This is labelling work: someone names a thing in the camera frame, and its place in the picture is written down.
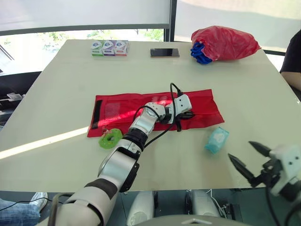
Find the purple box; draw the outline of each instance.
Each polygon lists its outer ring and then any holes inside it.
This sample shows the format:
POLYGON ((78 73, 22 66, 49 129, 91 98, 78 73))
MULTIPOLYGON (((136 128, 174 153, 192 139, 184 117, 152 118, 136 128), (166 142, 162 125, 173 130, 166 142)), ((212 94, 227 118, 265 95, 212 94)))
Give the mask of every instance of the purple box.
POLYGON ((103 55, 104 56, 114 56, 114 46, 116 44, 115 40, 106 40, 103 44, 103 55))

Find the black shirt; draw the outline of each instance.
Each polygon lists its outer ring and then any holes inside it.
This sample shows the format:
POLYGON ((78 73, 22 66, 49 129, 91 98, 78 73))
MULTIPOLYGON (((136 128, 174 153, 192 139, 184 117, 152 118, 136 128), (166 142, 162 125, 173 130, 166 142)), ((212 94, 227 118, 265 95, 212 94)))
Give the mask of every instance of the black shirt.
POLYGON ((301 30, 292 37, 280 72, 301 73, 301 30))

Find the black strap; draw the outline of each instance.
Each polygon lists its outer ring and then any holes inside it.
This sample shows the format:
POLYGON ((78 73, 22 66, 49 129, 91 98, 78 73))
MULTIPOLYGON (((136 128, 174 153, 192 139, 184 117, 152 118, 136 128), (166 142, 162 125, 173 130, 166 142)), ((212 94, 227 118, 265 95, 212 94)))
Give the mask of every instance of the black strap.
POLYGON ((96 179, 95 181, 88 183, 85 187, 98 187, 99 189, 106 192, 110 199, 112 199, 117 192, 116 185, 114 185, 111 181, 103 178, 96 179))
POLYGON ((182 130, 181 120, 191 119, 194 116, 195 116, 195 114, 192 111, 187 111, 187 112, 178 114, 175 118, 175 124, 177 126, 177 131, 181 132, 181 130, 182 130))
POLYGON ((93 120, 92 120, 92 129, 98 128, 98 122, 100 119, 100 107, 102 105, 103 100, 97 100, 94 107, 93 112, 93 120))

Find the small box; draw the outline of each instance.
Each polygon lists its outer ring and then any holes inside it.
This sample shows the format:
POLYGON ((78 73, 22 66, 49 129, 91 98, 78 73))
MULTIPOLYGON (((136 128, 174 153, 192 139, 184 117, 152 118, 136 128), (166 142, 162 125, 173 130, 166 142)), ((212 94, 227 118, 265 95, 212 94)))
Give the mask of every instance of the small box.
POLYGON ((91 46, 91 54, 93 56, 103 56, 104 41, 95 41, 91 46))
POLYGON ((118 40, 114 46, 114 52, 117 56, 127 56, 128 41, 118 40))
POLYGON ((224 146, 228 139, 229 132, 219 127, 216 128, 210 135, 208 143, 205 145, 205 149, 208 149, 212 154, 216 154, 224 146))
POLYGON ((115 40, 106 40, 103 44, 103 55, 104 56, 114 56, 114 46, 116 44, 115 40))

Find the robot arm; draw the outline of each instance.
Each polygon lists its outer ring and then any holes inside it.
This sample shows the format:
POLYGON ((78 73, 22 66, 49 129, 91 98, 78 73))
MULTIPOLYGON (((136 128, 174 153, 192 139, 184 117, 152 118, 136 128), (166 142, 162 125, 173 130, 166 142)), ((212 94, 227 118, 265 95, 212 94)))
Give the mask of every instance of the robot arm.
POLYGON ((249 142, 256 151, 270 160, 263 164, 261 174, 255 177, 237 157, 228 154, 235 168, 249 181, 252 187, 264 183, 274 196, 281 195, 289 202, 301 196, 301 181, 297 178, 301 170, 301 147, 280 145, 275 149, 249 142))
POLYGON ((49 226, 104 226, 109 220, 118 192, 130 189, 139 169, 137 163, 149 134, 157 121, 174 123, 174 118, 192 106, 187 95, 163 106, 150 102, 130 126, 128 133, 104 159, 98 178, 73 194, 59 209, 49 226))

